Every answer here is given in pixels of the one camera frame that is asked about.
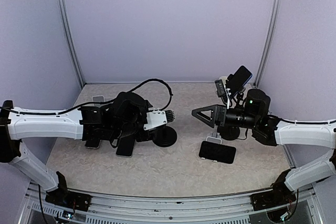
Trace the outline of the black phone landscape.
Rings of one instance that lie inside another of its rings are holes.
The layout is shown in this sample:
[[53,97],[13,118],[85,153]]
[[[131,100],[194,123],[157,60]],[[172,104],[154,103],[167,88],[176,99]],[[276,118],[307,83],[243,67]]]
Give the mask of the black phone landscape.
[[232,164],[236,155],[236,148],[232,146],[203,141],[199,150],[199,157],[225,164]]

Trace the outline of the black round base phone stand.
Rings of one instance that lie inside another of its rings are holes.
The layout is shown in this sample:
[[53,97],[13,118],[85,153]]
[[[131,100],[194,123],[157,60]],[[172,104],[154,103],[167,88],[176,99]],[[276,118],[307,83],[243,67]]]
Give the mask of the black round base phone stand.
[[159,147],[170,147],[177,141],[177,132],[170,126],[160,126],[157,128],[156,137],[153,143]]

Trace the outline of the black phone clear case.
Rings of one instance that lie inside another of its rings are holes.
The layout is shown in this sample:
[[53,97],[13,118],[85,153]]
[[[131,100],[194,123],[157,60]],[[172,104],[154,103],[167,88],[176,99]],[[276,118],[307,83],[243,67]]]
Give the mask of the black phone clear case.
[[88,148],[88,149],[96,150],[100,148],[100,145],[101,145],[101,140],[87,140],[85,142],[85,148]]

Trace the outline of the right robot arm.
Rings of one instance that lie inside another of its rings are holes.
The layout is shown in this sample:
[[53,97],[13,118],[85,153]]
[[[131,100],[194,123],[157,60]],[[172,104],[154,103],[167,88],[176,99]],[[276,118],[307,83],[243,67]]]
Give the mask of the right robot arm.
[[233,126],[250,129],[252,137],[266,146],[318,146],[328,151],[294,169],[282,172],[272,185],[269,201],[281,204],[302,186],[335,175],[335,120],[291,121],[269,114],[270,97],[260,89],[247,91],[246,102],[239,108],[210,105],[192,110],[192,116],[214,128]]

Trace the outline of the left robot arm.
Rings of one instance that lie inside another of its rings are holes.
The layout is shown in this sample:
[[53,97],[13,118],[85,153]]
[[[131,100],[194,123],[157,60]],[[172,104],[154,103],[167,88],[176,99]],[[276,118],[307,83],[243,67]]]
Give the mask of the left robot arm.
[[153,141],[168,122],[166,112],[152,109],[133,92],[120,92],[110,102],[92,101],[65,111],[26,110],[7,100],[1,107],[1,162],[18,168],[47,196],[66,206],[73,201],[65,176],[47,168],[23,143],[24,138],[63,137],[91,148],[109,141],[117,155],[132,155],[136,142]]

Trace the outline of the white phone stand right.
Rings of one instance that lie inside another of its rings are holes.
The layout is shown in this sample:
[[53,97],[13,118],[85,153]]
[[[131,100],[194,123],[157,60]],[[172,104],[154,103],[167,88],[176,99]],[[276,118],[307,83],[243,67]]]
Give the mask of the white phone stand right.
[[222,162],[223,154],[222,139],[217,133],[209,134],[201,143],[199,157],[212,162]]

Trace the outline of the white folding phone stand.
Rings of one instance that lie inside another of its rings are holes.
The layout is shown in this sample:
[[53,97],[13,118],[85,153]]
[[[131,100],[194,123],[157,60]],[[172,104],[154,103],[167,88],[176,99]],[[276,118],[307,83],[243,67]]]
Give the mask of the white folding phone stand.
[[97,95],[97,96],[92,97],[92,100],[93,102],[104,102],[105,98],[102,95]]

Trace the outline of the black phone blue edge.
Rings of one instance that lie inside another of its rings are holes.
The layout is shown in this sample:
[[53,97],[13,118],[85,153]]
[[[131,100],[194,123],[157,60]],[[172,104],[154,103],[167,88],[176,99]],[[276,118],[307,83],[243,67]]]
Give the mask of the black phone blue edge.
[[245,66],[240,66],[234,74],[229,75],[226,87],[231,95],[235,96],[239,93],[252,76],[253,74]]

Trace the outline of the front aluminium rail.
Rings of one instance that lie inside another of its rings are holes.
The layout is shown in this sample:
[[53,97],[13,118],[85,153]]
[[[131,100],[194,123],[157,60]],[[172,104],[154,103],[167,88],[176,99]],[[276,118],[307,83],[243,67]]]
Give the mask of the front aluminium rail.
[[72,183],[69,190],[88,194],[86,210],[45,202],[45,192],[31,182],[15,223],[275,223],[289,207],[290,214],[280,223],[325,223],[321,206],[312,186],[304,186],[294,203],[257,207],[253,195],[265,197],[270,188],[233,192],[217,191],[193,196],[172,194],[167,189],[150,194],[139,188],[134,194],[93,183]]

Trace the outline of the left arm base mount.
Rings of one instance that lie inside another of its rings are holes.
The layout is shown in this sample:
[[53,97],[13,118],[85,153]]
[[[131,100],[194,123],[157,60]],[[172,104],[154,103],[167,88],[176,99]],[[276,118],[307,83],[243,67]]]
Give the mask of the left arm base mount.
[[57,206],[70,208],[72,210],[79,210],[87,212],[91,203],[92,197],[88,194],[68,191],[66,196],[55,196],[47,194],[45,201]]

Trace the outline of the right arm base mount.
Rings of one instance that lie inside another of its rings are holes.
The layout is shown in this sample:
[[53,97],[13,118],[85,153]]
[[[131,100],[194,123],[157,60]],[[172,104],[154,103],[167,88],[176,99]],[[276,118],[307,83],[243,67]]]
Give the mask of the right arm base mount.
[[285,179],[291,169],[282,172],[272,184],[271,190],[250,196],[254,211],[264,210],[296,201],[296,194],[285,185]]

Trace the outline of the left aluminium frame post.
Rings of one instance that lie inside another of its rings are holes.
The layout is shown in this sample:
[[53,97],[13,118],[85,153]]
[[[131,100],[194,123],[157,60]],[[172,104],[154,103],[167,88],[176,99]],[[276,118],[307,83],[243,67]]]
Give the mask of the left aluminium frame post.
[[77,53],[76,53],[76,49],[75,49],[74,40],[71,34],[71,28],[70,28],[68,15],[67,15],[67,9],[66,9],[66,1],[57,0],[57,3],[58,3],[59,11],[60,11],[60,17],[61,17],[63,31],[65,34],[66,44],[67,44],[69,54],[70,54],[70,60],[73,65],[79,86],[83,88],[86,82],[82,74],[81,66],[80,66]]

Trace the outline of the aluminium frame post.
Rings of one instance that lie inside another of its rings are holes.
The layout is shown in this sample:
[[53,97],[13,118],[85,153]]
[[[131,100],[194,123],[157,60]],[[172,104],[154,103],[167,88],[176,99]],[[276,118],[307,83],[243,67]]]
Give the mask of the aluminium frame post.
[[57,3],[58,3],[59,11],[60,11],[60,17],[61,17],[63,31],[65,34],[66,44],[67,44],[69,54],[70,54],[70,60],[73,65],[79,86],[83,88],[86,82],[82,74],[81,66],[80,66],[77,53],[76,53],[76,49],[75,49],[74,40],[71,34],[71,28],[70,28],[68,15],[67,15],[67,9],[66,9],[66,1],[57,0]]
[[270,49],[271,49],[271,43],[272,43],[272,39],[274,37],[274,33],[275,33],[275,30],[276,30],[276,23],[277,23],[278,13],[279,13],[279,9],[280,9],[280,3],[281,3],[281,0],[273,0],[273,2],[272,2],[270,21],[269,21],[269,25],[268,25],[268,29],[267,29],[266,39],[265,39],[265,43],[264,43],[264,47],[263,47],[263,51],[262,51],[261,60],[260,60],[260,63],[259,63],[257,75],[256,75],[255,81],[254,81],[254,87],[256,87],[256,88],[260,86],[261,81],[262,81],[262,77],[263,77],[264,72],[266,70],[266,65],[267,65],[267,62],[268,62],[269,53],[270,53]]

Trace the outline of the right aluminium frame post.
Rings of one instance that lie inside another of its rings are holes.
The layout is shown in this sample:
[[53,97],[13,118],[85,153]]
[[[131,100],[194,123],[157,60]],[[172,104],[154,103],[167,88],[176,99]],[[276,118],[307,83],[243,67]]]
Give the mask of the right aluminium frame post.
[[262,77],[263,77],[264,72],[266,70],[266,65],[267,65],[267,62],[268,62],[269,53],[270,53],[270,49],[271,49],[271,43],[272,43],[272,39],[274,37],[274,33],[275,33],[275,30],[276,30],[276,23],[277,23],[278,13],[279,13],[279,9],[280,9],[280,3],[281,3],[281,0],[273,0],[273,2],[272,2],[270,21],[269,21],[269,25],[268,25],[268,29],[267,29],[266,39],[265,39],[265,43],[264,43],[264,47],[263,47],[263,51],[262,51],[261,60],[260,60],[260,63],[259,63],[257,75],[256,75],[255,81],[254,81],[254,87],[256,87],[256,88],[260,86],[261,81],[262,81]]

